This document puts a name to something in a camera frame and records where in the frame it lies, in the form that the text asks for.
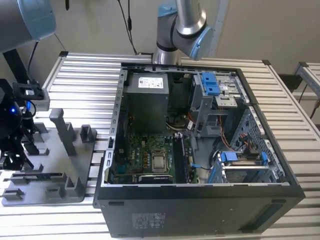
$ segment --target sticker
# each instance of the sticker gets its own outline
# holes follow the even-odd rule
[[[193,125],[194,125],[194,122],[189,120],[187,129],[191,130]]]
[[[132,213],[134,229],[163,229],[165,227],[166,213]]]
[[[162,77],[139,77],[138,88],[140,89],[163,89]]]
[[[228,87],[225,86],[225,85],[223,85],[223,84],[221,84],[221,85],[220,85],[220,89],[221,89],[221,90],[228,90]]]

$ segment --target power supply label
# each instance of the power supply label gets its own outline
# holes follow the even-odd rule
[[[162,77],[139,77],[138,88],[140,89],[163,89]]]

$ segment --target gray holder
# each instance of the gray holder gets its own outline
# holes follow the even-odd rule
[[[12,174],[3,192],[3,206],[78,203],[83,201],[97,131],[90,125],[74,129],[65,123],[64,111],[54,108],[49,116],[56,128],[36,123],[35,145],[39,155],[28,155],[33,169]]]

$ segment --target metal rail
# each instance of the metal rail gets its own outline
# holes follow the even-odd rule
[[[300,75],[320,99],[320,63],[300,62],[295,74]]]
[[[72,205],[0,207],[0,237],[23,236],[37,240],[94,238],[111,236],[99,209],[92,207],[99,163],[107,148],[111,114],[121,62],[150,63],[149,56],[69,53],[59,57],[45,86],[51,108],[64,108],[66,122],[73,126],[90,124],[98,131],[86,198]],[[182,58],[182,65],[240,68],[243,71],[270,128],[302,186],[306,198],[262,235],[203,236],[191,239],[290,239],[320,238],[320,133],[298,105],[277,73],[257,60]],[[48,112],[35,121],[53,127]],[[0,175],[0,191],[12,173]]]

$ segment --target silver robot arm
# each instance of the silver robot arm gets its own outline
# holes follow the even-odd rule
[[[55,30],[50,0],[0,0],[0,53],[40,41]]]
[[[175,0],[158,8],[155,64],[175,65],[180,53],[193,60],[208,56],[214,31],[198,0]]]

